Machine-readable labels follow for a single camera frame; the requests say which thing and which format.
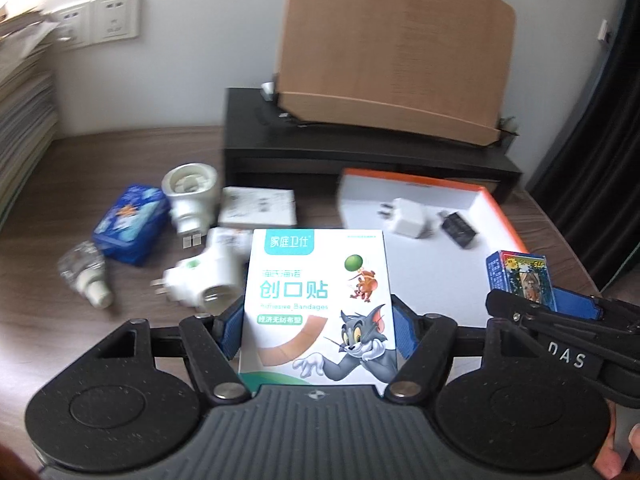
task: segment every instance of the tom cat illustration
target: tom cat illustration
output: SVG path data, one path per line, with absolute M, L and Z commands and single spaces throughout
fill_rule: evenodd
M 337 344 L 340 352 L 345 352 L 346 355 L 339 363 L 334 363 L 319 352 L 296 359 L 293 361 L 293 367 L 302 368 L 300 377 L 309 377 L 315 369 L 318 375 L 324 375 L 332 381 L 340 381 L 358 366 L 362 366 L 377 380 L 389 383 L 398 373 L 398 364 L 396 351 L 385 346 L 386 336 L 382 333 L 385 323 L 380 315 L 383 306 L 384 304 L 377 306 L 367 316 L 347 316 L 340 311 L 344 321 L 342 343 L 331 339 L 329 341 Z

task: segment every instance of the green balloon illustration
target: green balloon illustration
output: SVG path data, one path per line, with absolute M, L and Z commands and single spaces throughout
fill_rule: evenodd
M 344 261 L 344 268 L 349 272 L 358 270 L 360 267 L 362 267 L 362 256 L 359 254 L 352 254 Z

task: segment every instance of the white wall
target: white wall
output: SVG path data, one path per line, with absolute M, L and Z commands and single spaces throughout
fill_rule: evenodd
M 42 1 L 54 9 L 79 0 Z M 143 0 L 139 38 L 56 56 L 66 133 L 221 123 L 225 88 L 273 75 L 284 5 Z
M 517 24 L 503 114 L 520 123 L 509 155 L 528 178 L 602 54 L 600 21 L 615 22 L 624 0 L 504 1 Z M 143 0 L 140 38 L 54 60 L 66 133 L 221 123 L 226 87 L 270 78 L 284 2 Z
M 624 0 L 503 1 L 516 11 L 516 34 L 502 114 L 518 118 L 508 155 L 526 182 L 602 61 L 601 21 L 617 23 Z

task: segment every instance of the white power adapter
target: white power adapter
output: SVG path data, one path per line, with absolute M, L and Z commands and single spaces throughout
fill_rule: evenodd
M 156 294 L 166 293 L 172 301 L 216 316 L 242 295 L 243 256 L 237 254 L 232 243 L 221 241 L 215 233 L 217 229 L 209 232 L 207 246 L 199 256 L 180 260 L 164 272 L 161 280 L 151 282 L 152 286 L 161 287 Z M 246 236 L 250 244 L 250 234 Z
M 386 219 L 389 229 L 399 235 L 409 238 L 419 238 L 427 227 L 427 218 L 422 209 L 422 204 L 395 198 L 391 204 L 381 204 L 378 212 Z
M 216 170 L 207 164 L 185 164 L 162 179 L 162 192 L 171 203 L 171 218 L 183 248 L 197 246 L 214 220 Z

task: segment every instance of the wooden desk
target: wooden desk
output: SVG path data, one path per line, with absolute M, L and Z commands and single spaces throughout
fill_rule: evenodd
M 184 251 L 167 226 L 145 267 L 110 261 L 116 304 L 107 310 L 93 309 L 67 288 L 56 270 L 58 258 L 90 236 L 128 184 L 158 186 L 167 171 L 187 162 L 206 162 L 224 174 L 221 145 L 219 128 L 62 139 L 53 143 L 28 181 L 0 232 L 0 441 L 30 465 L 38 466 L 23 423 L 31 396 L 124 320 L 145 317 L 153 326 L 167 326 L 189 316 L 190 309 L 156 296 L 149 282 L 198 250 Z M 285 174 L 252 184 L 292 187 L 301 226 L 338 227 L 336 182 L 335 176 Z M 556 285 L 597 293 L 528 194 L 515 192 L 503 207 L 529 250 L 546 254 Z M 157 361 L 160 368 L 185 377 L 181 362 Z

